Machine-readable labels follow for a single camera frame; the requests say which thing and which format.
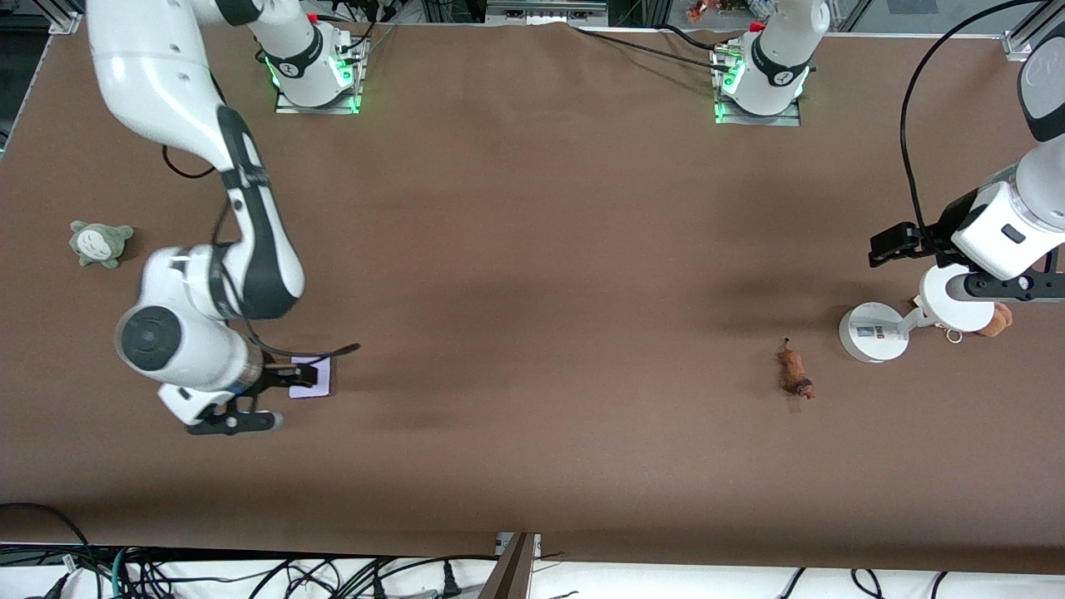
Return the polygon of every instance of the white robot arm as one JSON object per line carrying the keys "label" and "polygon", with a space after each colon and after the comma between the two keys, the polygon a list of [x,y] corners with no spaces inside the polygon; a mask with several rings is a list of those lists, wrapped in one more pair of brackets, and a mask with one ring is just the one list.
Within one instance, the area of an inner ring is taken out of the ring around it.
{"label": "white robot arm", "polygon": [[[149,257],[137,304],[118,324],[118,353],[163,383],[160,398],[192,433],[276,427],[273,412],[236,412],[235,398],[307,384],[314,369],[285,378],[291,370],[271,367],[225,320],[283,315],[304,293],[304,272],[251,132],[218,96],[199,25],[248,25],[282,92],[304,106],[326,103],[346,86],[335,66],[337,30],[312,25],[298,0],[89,0],[86,20],[108,108],[140,135],[217,168],[241,229],[235,243]],[[216,415],[220,405],[231,409]]]}
{"label": "white robot arm", "polygon": [[781,0],[765,30],[739,38],[742,65],[722,91],[747,112],[780,114],[802,94],[809,59],[831,22],[824,0]]}
{"label": "white robot arm", "polygon": [[[1056,272],[1065,244],[1065,25],[1029,56],[1017,91],[1039,144],[951,203],[928,227],[931,239],[922,240],[913,223],[873,237],[870,265],[935,254],[939,266],[958,263],[971,271],[948,282],[954,300],[1065,301],[1065,275]],[[1033,270],[1044,257],[1043,270]]]}

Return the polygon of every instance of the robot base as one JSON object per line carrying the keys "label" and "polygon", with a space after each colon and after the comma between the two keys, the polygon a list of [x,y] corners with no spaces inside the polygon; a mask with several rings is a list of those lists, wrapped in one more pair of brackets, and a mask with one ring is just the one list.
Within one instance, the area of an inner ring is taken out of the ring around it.
{"label": "robot base", "polygon": [[[741,47],[735,43],[738,39],[730,41],[730,43],[721,49],[721,51],[710,51],[710,64],[723,64],[733,70],[736,68],[742,68],[742,64],[737,67],[737,62],[739,61],[738,55],[740,53]],[[732,83],[730,80],[734,77],[733,72],[720,72],[715,70],[711,76],[711,82],[714,84],[714,120],[720,124],[730,125],[761,125],[767,127],[799,127],[799,100],[791,100],[788,108],[784,109],[783,112],[779,114],[773,114],[770,116],[760,116],[757,114],[752,114],[746,110],[739,108],[732,97],[725,94],[722,88],[727,83]]]}
{"label": "robot base", "polygon": [[[348,31],[340,30],[341,44],[350,44],[351,34]],[[366,81],[366,62],[370,58],[370,39],[363,39],[345,54],[350,65],[338,67],[338,72],[345,79],[350,78],[351,86],[344,90],[327,104],[321,107],[301,107],[285,97],[280,91],[277,93],[277,101],[274,104],[274,112],[278,114],[359,114],[362,110],[362,88]]]}
{"label": "robot base", "polygon": [[885,362],[901,356],[910,345],[910,334],[899,330],[901,323],[902,314],[886,304],[862,304],[839,321],[839,340],[854,359]]}

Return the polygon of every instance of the table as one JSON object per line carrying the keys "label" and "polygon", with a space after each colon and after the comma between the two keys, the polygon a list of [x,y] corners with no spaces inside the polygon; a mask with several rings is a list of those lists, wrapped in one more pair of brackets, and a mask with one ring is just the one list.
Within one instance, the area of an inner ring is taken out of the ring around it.
{"label": "table", "polygon": [[[1065,572],[1061,308],[880,366],[836,338],[931,265],[866,263],[912,217],[898,108],[930,39],[826,38],[788,129],[717,126],[698,67],[562,25],[399,27],[350,117],[274,115],[250,33],[206,37],[307,273],[260,334],[363,350],[333,398],[265,396],[277,433],[182,431],[114,326],[223,189],[108,114],[84,28],[56,37],[0,163],[2,499],[116,545],[440,554],[535,530],[574,560]],[[910,125],[930,216],[1034,143],[998,42],[940,53]],[[122,265],[79,268],[73,220],[132,225]]]}

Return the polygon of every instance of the power cord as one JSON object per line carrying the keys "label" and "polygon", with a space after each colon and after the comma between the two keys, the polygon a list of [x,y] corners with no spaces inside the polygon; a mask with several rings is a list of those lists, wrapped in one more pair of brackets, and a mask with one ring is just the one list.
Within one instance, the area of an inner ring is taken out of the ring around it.
{"label": "power cord", "polygon": [[[256,60],[257,61],[259,60],[259,53],[258,52],[256,53]],[[222,100],[222,103],[224,103],[224,104],[227,103],[226,102],[226,95],[222,93],[222,86],[218,85],[218,80],[214,78],[214,74],[213,72],[211,74],[211,83],[214,84],[214,91],[218,93],[218,98]],[[163,162],[166,163],[166,166],[168,166],[170,168],[170,171],[174,172],[175,175],[178,175],[180,177],[184,177],[185,179],[202,179],[203,177],[207,177],[211,173],[215,172],[215,167],[211,166],[210,168],[208,168],[207,171],[204,171],[202,173],[185,173],[184,171],[182,171],[182,169],[178,168],[177,166],[175,166],[173,162],[170,162],[170,156],[169,156],[170,148],[167,147],[165,144],[163,144],[162,148],[163,148]]]}
{"label": "power cord", "polygon": [[929,233],[929,228],[924,224],[924,215],[921,213],[921,203],[917,195],[917,181],[914,179],[914,168],[910,163],[910,149],[906,147],[906,115],[908,114],[910,111],[910,98],[914,94],[914,86],[917,84],[917,79],[920,77],[921,71],[924,70],[924,65],[928,64],[929,60],[932,58],[933,54],[935,54],[936,50],[938,50],[939,47],[944,45],[944,43],[950,39],[951,36],[953,36],[958,31],[965,29],[966,27],[972,25],[973,22],[988,15],[994,15],[995,13],[999,13],[1007,9],[1022,6],[1025,4],[1035,4],[1037,2],[1043,2],[1043,1],[1044,0],[1010,0],[1009,2],[1003,2],[1001,4],[992,6],[990,9],[980,11],[979,13],[972,15],[971,17],[952,27],[950,31],[943,34],[943,36],[939,37],[939,39],[937,39],[936,43],[933,44],[931,48],[929,48],[929,51],[924,53],[924,56],[921,59],[921,62],[917,64],[917,69],[914,70],[913,77],[911,77],[910,79],[910,85],[906,87],[906,95],[902,98],[902,114],[899,117],[899,147],[902,150],[902,165],[906,169],[906,182],[910,184],[910,198],[914,205],[914,216],[916,216],[917,227],[921,231],[921,238],[922,238],[921,249],[928,250],[925,244],[931,245],[932,250],[944,262],[949,262],[950,260],[947,258],[947,255],[944,252],[944,249],[939,247],[939,244],[935,243],[932,240],[932,236]]}
{"label": "power cord", "polygon": [[799,584],[799,579],[802,578],[802,574],[805,571],[806,568],[799,568],[793,574],[791,574],[791,581],[788,582],[787,588],[784,589],[784,593],[781,594],[779,599],[788,599],[788,597],[791,597],[791,592],[796,589],[796,585]]}
{"label": "power cord", "polygon": [[45,596],[40,599],[60,599],[63,597],[63,587],[66,586],[67,579],[70,578],[70,572],[67,572],[60,577],[60,580],[55,581],[55,584],[45,593]]}
{"label": "power cord", "polygon": [[[875,592],[869,589],[869,587],[862,584],[862,581],[858,580],[859,571],[867,572],[869,574],[869,578],[872,579],[873,586],[876,588]],[[869,597],[872,597],[873,599],[884,599],[884,592],[881,590],[880,588],[880,579],[876,578],[876,573],[873,572],[872,570],[868,569],[851,570],[851,582],[853,582],[854,586],[858,587],[862,590],[862,593],[865,593]]]}
{"label": "power cord", "polygon": [[374,568],[374,599],[389,599],[389,596],[384,594],[384,585],[381,584],[381,568],[377,566]]}
{"label": "power cord", "polygon": [[397,574],[399,572],[409,570],[411,568],[416,568],[419,566],[425,566],[427,564],[436,564],[436,563],[439,563],[439,562],[449,562],[449,561],[458,561],[458,560],[491,560],[491,561],[496,561],[496,560],[498,560],[498,557],[496,557],[494,555],[447,555],[447,556],[444,556],[444,557],[431,557],[429,560],[422,560],[420,562],[414,562],[413,564],[407,564],[406,566],[400,566],[400,567],[398,567],[398,568],[396,568],[394,570],[389,570],[389,571],[387,571],[384,573],[379,573],[379,568],[384,565],[384,564],[381,564],[380,566],[377,566],[377,568],[375,568],[373,570],[373,572],[372,572],[373,573],[373,580],[371,580],[368,582],[364,582],[362,584],[362,586],[360,586],[354,593],[347,592],[348,590],[347,588],[342,588],[341,590],[345,590],[346,593],[344,593],[342,595],[339,595],[339,597],[341,599],[347,598],[347,597],[359,598],[359,597],[362,596],[363,593],[365,593],[366,590],[370,590],[371,587],[373,587],[376,584],[380,584],[381,581],[383,581],[384,579],[387,579],[387,578],[389,578],[391,576],[395,576],[395,574]]}
{"label": "power cord", "polygon": [[[85,554],[88,556],[88,561],[93,564],[96,569],[99,562],[96,558],[96,554],[93,552],[93,546],[89,545],[88,538],[85,537],[85,533],[81,532],[81,529],[73,523],[73,520],[67,517],[66,514],[60,512],[59,509],[51,507],[49,505],[44,505],[40,503],[29,503],[22,501],[12,501],[7,503],[0,503],[0,509],[31,509],[34,512],[44,512],[66,524],[66,528],[70,529],[78,540],[81,541],[81,546],[85,549]],[[96,580],[96,596],[98,599],[103,599],[103,585],[100,584],[100,576],[98,571],[93,572],[93,579]]]}
{"label": "power cord", "polygon": [[452,569],[449,560],[444,560],[444,590],[441,593],[443,599],[452,599],[462,595],[462,587],[455,582],[455,570]]}
{"label": "power cord", "polygon": [[929,599],[936,599],[939,595],[939,583],[943,582],[943,579],[947,578],[948,573],[950,572],[939,572],[935,576],[935,580],[932,581],[932,595],[929,596]]}
{"label": "power cord", "polygon": [[585,35],[588,35],[588,36],[591,36],[591,37],[597,37],[600,39],[605,39],[607,42],[612,42],[615,44],[621,44],[622,46],[628,46],[629,48],[635,48],[637,50],[642,50],[644,52],[650,52],[652,54],[658,54],[659,56],[666,56],[667,59],[673,59],[674,61],[681,61],[683,63],[693,64],[695,66],[705,67],[705,68],[708,68],[710,70],[719,70],[721,72],[725,72],[725,71],[728,70],[728,67],[726,67],[725,65],[710,64],[710,63],[707,63],[707,62],[697,61],[694,59],[689,59],[687,56],[678,56],[677,54],[671,54],[669,52],[663,52],[663,51],[658,50],[656,48],[649,48],[646,46],[641,46],[639,44],[634,44],[634,43],[628,42],[626,39],[619,39],[617,37],[610,37],[609,35],[603,35],[602,33],[597,33],[597,32],[594,32],[594,31],[588,31],[586,29],[579,29],[579,28],[575,28],[575,29],[576,29],[576,31],[579,31],[580,33],[584,33]]}
{"label": "power cord", "polygon": [[346,52],[346,51],[348,51],[348,50],[350,50],[353,48],[356,48],[359,44],[362,44],[363,42],[365,42],[366,39],[368,39],[370,38],[370,34],[374,32],[374,28],[375,27],[377,27],[377,21],[370,21],[370,27],[366,28],[366,31],[362,34],[362,36],[360,36],[358,39],[356,39],[351,44],[342,47],[340,49],[340,51],[341,52]]}
{"label": "power cord", "polygon": [[[215,221],[214,223],[214,230],[211,232],[211,245],[214,246],[215,248],[222,246],[222,244],[218,242],[218,236],[222,233],[222,227],[226,222],[226,215],[229,214],[229,209],[230,209],[230,204],[229,204],[229,198],[227,197],[225,204],[223,204],[222,212],[218,214],[218,220]],[[218,265],[222,268],[222,276],[226,279],[226,284],[229,285],[229,291],[232,292],[233,298],[236,302],[236,311],[240,312],[241,322],[244,323],[244,328],[247,329],[248,338],[260,350],[268,354],[284,356],[286,358],[317,358],[311,362],[308,362],[313,366],[318,363],[320,361],[327,360],[329,358],[335,358],[347,354],[351,354],[362,346],[359,343],[350,343],[344,345],[343,347],[333,350],[331,352],[293,352],[290,350],[279,350],[277,347],[266,344],[266,342],[264,342],[259,337],[259,334],[256,333],[255,327],[251,325],[251,320],[248,319],[247,315],[245,315],[247,313],[247,310],[245,309],[244,306],[244,300],[241,297],[241,293],[239,293],[236,290],[236,284],[233,282],[233,277],[232,275],[229,274],[229,269],[226,268],[226,262],[219,260]]]}
{"label": "power cord", "polygon": [[339,586],[340,583],[341,583],[341,574],[340,574],[340,570],[337,569],[337,566],[333,565],[333,561],[334,560],[335,560],[334,557],[329,557],[327,560],[323,560],[321,564],[318,564],[317,566],[314,566],[313,568],[310,569],[310,571],[306,571],[306,572],[299,566],[290,566],[291,569],[294,569],[297,572],[300,572],[302,574],[298,579],[295,579],[295,580],[293,580],[292,574],[289,573],[289,569],[285,569],[285,573],[289,576],[289,587],[288,587],[288,590],[285,590],[285,593],[284,593],[284,598],[283,599],[290,599],[292,597],[292,595],[296,592],[297,588],[299,588],[299,586],[301,584],[306,584],[308,582],[312,582],[312,583],[316,584],[317,586],[324,588],[325,590],[327,590],[329,593],[330,597],[334,596],[337,594],[337,587],[333,586],[333,585],[331,585],[331,584],[329,584],[329,583],[323,582],[321,579],[318,579],[317,577],[314,576],[314,572],[318,571],[320,569],[322,569],[325,566],[329,566],[329,567],[331,567],[333,569],[333,572],[337,574],[337,585]]}
{"label": "power cord", "polygon": [[684,39],[685,42],[687,42],[688,44],[690,44],[690,45],[692,45],[692,46],[694,46],[697,48],[700,48],[700,49],[703,49],[703,50],[709,50],[711,52],[714,51],[714,46],[711,44],[703,44],[702,42],[695,39],[694,37],[688,35],[687,33],[685,33],[683,31],[681,31],[679,28],[674,27],[672,25],[663,22],[661,25],[656,25],[655,29],[662,29],[662,30],[666,30],[666,31],[672,31],[673,33],[677,34],[681,37],[681,39]]}

